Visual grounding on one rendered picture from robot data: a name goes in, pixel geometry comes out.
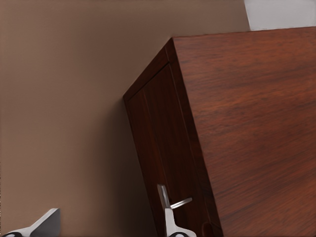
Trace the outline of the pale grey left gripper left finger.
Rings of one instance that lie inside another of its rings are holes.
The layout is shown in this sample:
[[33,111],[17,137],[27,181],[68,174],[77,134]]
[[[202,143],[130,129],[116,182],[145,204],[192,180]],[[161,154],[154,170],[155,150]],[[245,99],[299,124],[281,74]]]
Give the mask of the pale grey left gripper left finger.
[[10,231],[1,237],[59,237],[61,231],[61,213],[52,208],[32,225]]

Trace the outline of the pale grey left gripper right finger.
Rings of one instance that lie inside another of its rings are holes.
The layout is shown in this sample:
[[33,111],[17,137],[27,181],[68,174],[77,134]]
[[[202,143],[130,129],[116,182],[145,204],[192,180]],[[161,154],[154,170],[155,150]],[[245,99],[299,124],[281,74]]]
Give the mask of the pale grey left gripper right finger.
[[166,237],[197,237],[193,231],[181,228],[176,225],[173,210],[171,208],[165,208],[164,213]]

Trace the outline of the dark wood cabinet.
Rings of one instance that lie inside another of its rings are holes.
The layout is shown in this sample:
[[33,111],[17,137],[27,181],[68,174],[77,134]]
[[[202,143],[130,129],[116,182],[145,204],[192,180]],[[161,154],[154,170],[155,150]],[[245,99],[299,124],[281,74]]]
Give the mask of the dark wood cabinet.
[[316,27],[171,38],[127,115],[165,66],[214,237],[316,237]]

